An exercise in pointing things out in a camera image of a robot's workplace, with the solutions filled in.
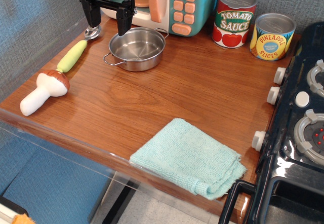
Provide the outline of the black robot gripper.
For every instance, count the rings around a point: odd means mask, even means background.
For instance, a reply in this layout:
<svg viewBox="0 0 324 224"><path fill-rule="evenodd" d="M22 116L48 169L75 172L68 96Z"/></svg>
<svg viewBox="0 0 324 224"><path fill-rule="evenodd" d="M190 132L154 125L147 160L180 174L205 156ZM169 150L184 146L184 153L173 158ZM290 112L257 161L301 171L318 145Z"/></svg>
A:
<svg viewBox="0 0 324 224"><path fill-rule="evenodd" d="M88 25L92 28L101 23L101 10L106 8L116 12L118 35L124 35L132 25L133 15L137 13L135 0L80 0Z"/></svg>

